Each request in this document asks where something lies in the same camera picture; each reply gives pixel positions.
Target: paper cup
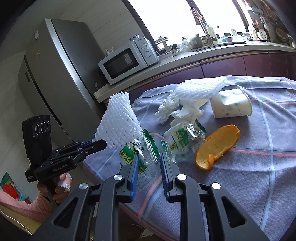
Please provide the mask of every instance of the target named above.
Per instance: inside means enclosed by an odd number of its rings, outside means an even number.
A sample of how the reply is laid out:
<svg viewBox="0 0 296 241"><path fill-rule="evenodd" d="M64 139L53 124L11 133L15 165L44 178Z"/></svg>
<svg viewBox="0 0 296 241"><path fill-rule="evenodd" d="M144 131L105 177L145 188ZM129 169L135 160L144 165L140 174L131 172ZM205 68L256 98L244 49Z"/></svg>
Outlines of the paper cup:
<svg viewBox="0 0 296 241"><path fill-rule="evenodd" d="M220 91L211 99L215 119L252 115L250 98L241 88Z"/></svg>

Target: refrigerator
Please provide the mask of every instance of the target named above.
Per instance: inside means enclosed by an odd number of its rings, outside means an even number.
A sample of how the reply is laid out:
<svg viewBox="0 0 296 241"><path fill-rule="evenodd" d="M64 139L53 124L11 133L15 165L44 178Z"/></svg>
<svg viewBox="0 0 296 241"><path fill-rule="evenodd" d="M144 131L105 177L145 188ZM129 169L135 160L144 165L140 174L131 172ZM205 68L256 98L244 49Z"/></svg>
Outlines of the refrigerator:
<svg viewBox="0 0 296 241"><path fill-rule="evenodd" d="M59 146L92 139L104 104L94 97L108 84L97 63L104 58L85 23L44 19L26 50L18 80L35 115L50 115Z"/></svg>

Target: metal screw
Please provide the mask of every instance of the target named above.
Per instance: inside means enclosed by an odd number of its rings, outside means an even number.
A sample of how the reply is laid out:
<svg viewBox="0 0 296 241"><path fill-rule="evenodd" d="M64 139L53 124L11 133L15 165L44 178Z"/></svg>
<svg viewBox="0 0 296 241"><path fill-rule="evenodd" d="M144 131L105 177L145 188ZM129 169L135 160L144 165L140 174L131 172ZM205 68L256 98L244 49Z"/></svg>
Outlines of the metal screw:
<svg viewBox="0 0 296 241"><path fill-rule="evenodd" d="M221 188L221 185L219 183L212 183L211 186L213 189L216 189L216 190L219 190Z"/></svg>
<svg viewBox="0 0 296 241"><path fill-rule="evenodd" d="M181 180L181 181L184 181L184 180L187 179L187 176L184 175L184 174L179 174L179 175L177 176L177 178L178 178L179 180Z"/></svg>
<svg viewBox="0 0 296 241"><path fill-rule="evenodd" d="M81 184L79 185L79 188L80 188L81 190L87 189L87 188L88 188L88 184L87 184L87 183L81 183Z"/></svg>
<svg viewBox="0 0 296 241"><path fill-rule="evenodd" d="M123 179L123 176L120 175L120 174L116 174L114 177L113 177L114 180L116 181L120 181L121 179Z"/></svg>

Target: white microwave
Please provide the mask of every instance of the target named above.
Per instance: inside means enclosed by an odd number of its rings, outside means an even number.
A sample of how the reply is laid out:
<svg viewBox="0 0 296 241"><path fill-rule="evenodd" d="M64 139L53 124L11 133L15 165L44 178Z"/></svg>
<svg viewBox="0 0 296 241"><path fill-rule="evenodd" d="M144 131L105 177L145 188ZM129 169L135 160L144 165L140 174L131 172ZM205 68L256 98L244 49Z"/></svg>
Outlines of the white microwave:
<svg viewBox="0 0 296 241"><path fill-rule="evenodd" d="M157 63L151 43L143 36L129 41L98 63L109 84L118 81Z"/></svg>

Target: microwave knob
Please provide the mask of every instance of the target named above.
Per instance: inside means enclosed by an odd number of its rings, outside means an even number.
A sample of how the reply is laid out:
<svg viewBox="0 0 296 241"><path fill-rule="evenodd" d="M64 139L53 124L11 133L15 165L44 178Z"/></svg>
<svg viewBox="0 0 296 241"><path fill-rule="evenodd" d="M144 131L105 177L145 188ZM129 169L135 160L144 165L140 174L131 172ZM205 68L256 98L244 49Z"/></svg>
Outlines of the microwave knob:
<svg viewBox="0 0 296 241"><path fill-rule="evenodd" d="M145 55L145 57L150 57L151 56L151 53L149 52L149 51L146 51L145 53L144 53L144 55Z"/></svg>
<svg viewBox="0 0 296 241"><path fill-rule="evenodd" d="M144 43L141 43L141 44L140 44L140 48L141 48L141 49L145 49L146 47L147 47L146 44L144 44Z"/></svg>

